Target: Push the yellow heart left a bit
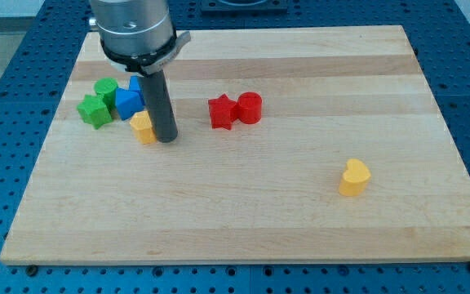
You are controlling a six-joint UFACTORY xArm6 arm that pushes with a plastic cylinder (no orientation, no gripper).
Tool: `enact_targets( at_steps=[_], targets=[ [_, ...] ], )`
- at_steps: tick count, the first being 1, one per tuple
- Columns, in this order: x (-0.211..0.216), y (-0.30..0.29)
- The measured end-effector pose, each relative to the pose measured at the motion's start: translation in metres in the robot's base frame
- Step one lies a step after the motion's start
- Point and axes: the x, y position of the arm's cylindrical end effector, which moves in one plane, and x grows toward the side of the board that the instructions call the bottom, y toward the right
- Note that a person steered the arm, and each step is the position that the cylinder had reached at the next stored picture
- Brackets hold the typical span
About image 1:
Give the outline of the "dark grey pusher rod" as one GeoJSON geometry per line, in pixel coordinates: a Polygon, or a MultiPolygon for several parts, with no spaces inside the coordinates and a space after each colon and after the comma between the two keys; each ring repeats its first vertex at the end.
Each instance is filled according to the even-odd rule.
{"type": "Polygon", "coordinates": [[[138,80],[157,140],[172,142],[178,136],[178,129],[164,71],[139,77],[138,80]]]}

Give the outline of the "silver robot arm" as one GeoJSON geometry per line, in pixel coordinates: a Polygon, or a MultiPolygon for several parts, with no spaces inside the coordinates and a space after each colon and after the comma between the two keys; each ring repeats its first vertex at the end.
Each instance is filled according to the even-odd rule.
{"type": "Polygon", "coordinates": [[[138,83],[158,141],[178,136],[164,68],[191,41],[177,33],[166,0],[90,0],[90,26],[100,34],[104,54],[138,83]]]}

